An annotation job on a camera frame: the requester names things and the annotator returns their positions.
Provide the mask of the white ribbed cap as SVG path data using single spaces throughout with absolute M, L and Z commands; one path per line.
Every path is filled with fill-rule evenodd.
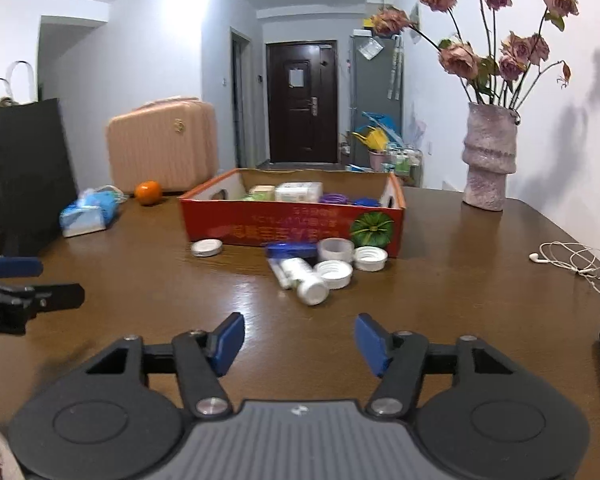
M 347 287 L 351 283 L 353 268 L 347 261 L 324 260 L 314 266 L 314 271 L 330 290 Z
M 354 266 L 364 272 L 381 271 L 388 260 L 388 252 L 375 246 L 361 246 L 355 249 Z

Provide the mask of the white jar lid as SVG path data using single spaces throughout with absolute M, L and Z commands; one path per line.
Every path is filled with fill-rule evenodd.
M 223 250 L 223 243 L 217 238 L 197 240 L 190 246 L 190 252 L 197 258 L 209 258 L 219 255 Z

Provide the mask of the white pill bottle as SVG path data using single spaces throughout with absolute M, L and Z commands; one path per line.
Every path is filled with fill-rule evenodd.
M 328 297 L 329 288 L 326 282 L 306 260 L 268 258 L 268 263 L 278 279 L 278 284 L 283 289 L 293 289 L 306 306 L 318 306 Z

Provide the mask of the clear tape roll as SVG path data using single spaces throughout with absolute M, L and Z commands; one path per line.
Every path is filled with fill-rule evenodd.
M 337 260 L 352 263 L 355 246 L 346 238 L 329 237 L 320 240 L 317 245 L 318 260 Z

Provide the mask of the blue round lid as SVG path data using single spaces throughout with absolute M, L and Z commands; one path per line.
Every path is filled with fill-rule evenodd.
M 265 245 L 268 259 L 287 260 L 300 258 L 314 264 L 317 262 L 317 244 L 307 242 L 276 242 Z

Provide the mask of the blue tissue pack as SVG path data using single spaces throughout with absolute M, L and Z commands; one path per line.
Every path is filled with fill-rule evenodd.
M 126 201 L 122 191 L 112 185 L 88 188 L 59 216 L 65 238 L 106 231 L 116 220 L 119 207 Z

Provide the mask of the red cardboard box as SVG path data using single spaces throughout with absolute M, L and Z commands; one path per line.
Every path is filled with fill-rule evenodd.
M 248 200 L 256 185 L 322 182 L 325 193 L 347 196 L 347 205 L 256 202 Z M 380 207 L 353 202 L 370 197 Z M 394 174 L 315 169 L 233 169 L 204 182 L 178 200 L 188 238 L 218 238 L 227 245 L 262 246 L 274 242 L 312 242 L 329 237 L 376 246 L 395 257 L 400 252 L 406 211 L 402 186 Z

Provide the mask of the orange fruit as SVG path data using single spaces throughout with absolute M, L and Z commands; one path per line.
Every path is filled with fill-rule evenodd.
M 135 187 L 134 197 L 140 206 L 155 206 L 162 201 L 162 187 L 154 180 L 140 182 Z

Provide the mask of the blue plastic lid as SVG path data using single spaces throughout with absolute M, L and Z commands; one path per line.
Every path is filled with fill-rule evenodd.
M 353 202 L 353 205 L 359 207 L 380 207 L 378 200 L 370 197 L 359 198 Z

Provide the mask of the purple plastic lid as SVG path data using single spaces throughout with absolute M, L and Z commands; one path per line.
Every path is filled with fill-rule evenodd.
M 329 205 L 347 205 L 350 200 L 344 194 L 340 193 L 325 193 L 318 200 L 321 204 Z

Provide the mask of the pink suitcase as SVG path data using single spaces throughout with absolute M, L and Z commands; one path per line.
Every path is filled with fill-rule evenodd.
M 125 193 L 145 181 L 188 191 L 219 170 L 215 110 L 197 98 L 148 102 L 112 118 L 106 140 L 112 180 Z

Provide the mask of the yellow watering can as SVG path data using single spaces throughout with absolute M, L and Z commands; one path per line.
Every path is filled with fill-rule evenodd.
M 355 131 L 352 136 L 365 145 L 369 151 L 375 153 L 384 152 L 389 143 L 387 133 L 380 127 L 366 127 L 362 132 Z

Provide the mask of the pink textured vase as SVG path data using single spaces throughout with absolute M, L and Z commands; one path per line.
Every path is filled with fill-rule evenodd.
M 468 166 L 464 202 L 499 212 L 506 199 L 506 179 L 516 172 L 519 116 L 509 108 L 470 103 L 463 162 Z

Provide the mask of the dried pink roses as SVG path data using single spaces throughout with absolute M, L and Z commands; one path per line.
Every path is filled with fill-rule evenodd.
M 478 0 L 479 15 L 486 34 L 486 54 L 481 55 L 460 32 L 453 20 L 451 36 L 432 40 L 420 29 L 419 20 L 396 6 L 381 6 L 372 15 L 372 31 L 378 36 L 400 36 L 405 29 L 426 40 L 437 51 L 445 73 L 460 80 L 469 102 L 479 106 L 499 106 L 519 115 L 533 87 L 526 86 L 530 70 L 541 78 L 555 66 L 562 69 L 558 82 L 567 87 L 571 79 L 569 65 L 559 60 L 551 63 L 550 46 L 542 35 L 542 26 L 530 36 L 514 32 L 501 38 L 496 30 L 498 11 L 510 8 L 513 0 Z

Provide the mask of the grey refrigerator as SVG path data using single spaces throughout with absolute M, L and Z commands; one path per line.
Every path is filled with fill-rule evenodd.
M 402 84 L 398 82 L 400 60 L 393 62 L 396 40 L 375 38 L 382 49 L 373 58 L 362 53 L 370 37 L 350 37 L 350 131 L 370 122 L 363 115 L 386 115 L 397 133 L 402 129 Z

